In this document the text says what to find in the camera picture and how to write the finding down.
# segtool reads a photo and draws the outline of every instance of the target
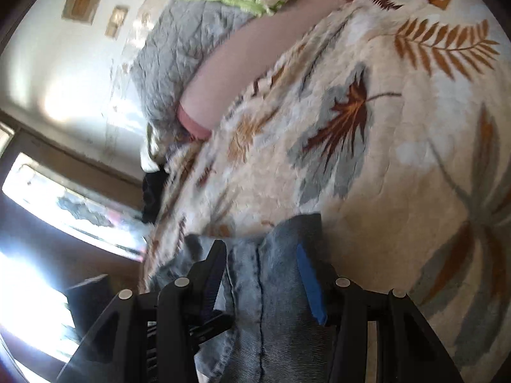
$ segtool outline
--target black cloth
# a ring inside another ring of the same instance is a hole
[[[76,334],[80,340],[116,296],[106,274],[86,279],[67,289],[64,294],[72,321],[75,323]]]
[[[147,172],[142,181],[142,199],[144,210],[142,211],[142,223],[155,223],[160,207],[162,206],[162,193],[165,182],[169,175],[165,170]]]

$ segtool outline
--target bedspread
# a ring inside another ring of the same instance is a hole
[[[160,157],[189,135],[177,121],[177,106],[202,61],[252,18],[215,1],[170,0],[130,70],[149,122],[141,155],[145,171],[157,171]]]
[[[511,349],[511,44],[481,0],[355,0],[255,81],[171,182],[144,285],[188,233],[321,212],[339,274],[402,288],[466,382]]]

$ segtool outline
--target gray quilted blanket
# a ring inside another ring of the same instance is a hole
[[[253,15],[213,1],[171,0],[139,52],[131,77],[155,129],[178,135],[177,104],[202,61]]]

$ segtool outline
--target sunlight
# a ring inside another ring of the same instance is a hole
[[[27,344],[68,362],[78,344],[66,337],[74,329],[65,295],[49,287],[24,261],[0,253],[0,323]]]
[[[94,192],[88,191],[87,195],[94,195],[95,200],[84,197],[34,169],[39,167],[45,174],[50,173],[27,155],[20,154],[2,186],[4,194],[34,216],[77,239],[142,261],[148,227],[135,218],[134,210],[118,203],[113,207],[111,200]]]
[[[25,376],[25,379],[27,379],[30,383],[49,383],[48,380],[43,379],[41,376],[35,374],[32,370],[25,367],[23,364],[21,364],[19,361],[15,360],[17,366]]]
[[[80,96],[82,92],[83,83],[80,80],[59,79],[50,85],[44,96],[44,111],[51,119],[58,122],[99,115],[99,110]]]
[[[108,123],[144,135],[146,122],[140,107],[129,99],[113,97],[109,104]]]

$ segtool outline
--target white wall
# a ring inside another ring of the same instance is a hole
[[[66,0],[38,0],[0,57],[0,109],[48,138],[141,178],[145,122],[136,92],[119,119],[112,81],[144,0],[101,0],[92,25],[61,18]],[[130,7],[117,40],[105,36],[116,5]]]

